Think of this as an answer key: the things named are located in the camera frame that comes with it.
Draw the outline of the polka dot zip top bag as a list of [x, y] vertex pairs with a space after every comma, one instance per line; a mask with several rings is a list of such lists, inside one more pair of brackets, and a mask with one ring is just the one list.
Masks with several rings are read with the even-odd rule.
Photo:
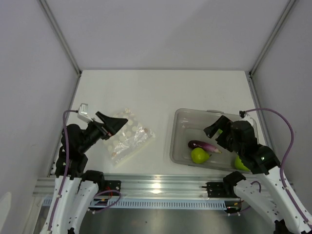
[[103, 142], [112, 166], [118, 167], [146, 147], [156, 135], [129, 108], [115, 113], [114, 117], [128, 120], [114, 136]]

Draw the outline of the purple eggplant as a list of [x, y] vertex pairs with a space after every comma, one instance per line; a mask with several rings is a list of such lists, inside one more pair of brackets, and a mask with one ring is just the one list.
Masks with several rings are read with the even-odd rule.
[[217, 154], [221, 153], [221, 151], [217, 147], [204, 141], [191, 140], [188, 142], [188, 147], [191, 149], [201, 148], [204, 151], [211, 152], [211, 153], [217, 153]]

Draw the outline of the green pear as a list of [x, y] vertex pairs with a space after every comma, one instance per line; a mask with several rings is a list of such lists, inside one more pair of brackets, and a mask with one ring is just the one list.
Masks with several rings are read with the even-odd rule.
[[202, 148], [195, 148], [191, 151], [191, 159], [196, 164], [202, 164], [210, 158], [210, 154]]

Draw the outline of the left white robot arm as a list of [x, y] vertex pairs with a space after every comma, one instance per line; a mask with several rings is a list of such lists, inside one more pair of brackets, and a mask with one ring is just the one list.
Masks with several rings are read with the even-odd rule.
[[54, 193], [42, 234], [77, 234], [95, 196], [107, 193], [104, 174], [85, 170], [86, 152], [99, 140], [108, 140], [128, 122], [126, 118], [108, 117], [96, 112], [100, 121], [88, 116], [82, 108], [74, 111], [86, 122], [64, 124], [61, 147], [55, 170]]

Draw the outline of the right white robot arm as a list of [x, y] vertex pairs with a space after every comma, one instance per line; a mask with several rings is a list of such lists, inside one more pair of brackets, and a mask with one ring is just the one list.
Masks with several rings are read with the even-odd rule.
[[312, 215], [298, 199], [292, 186], [285, 180], [282, 165], [271, 148], [261, 145], [254, 133], [254, 126], [243, 118], [231, 121], [222, 115], [204, 129], [207, 137], [216, 138], [219, 146], [237, 153], [242, 163], [267, 190], [269, 197], [259, 192], [239, 171], [223, 178], [223, 193], [246, 201], [259, 215], [275, 228], [276, 234], [310, 234]]

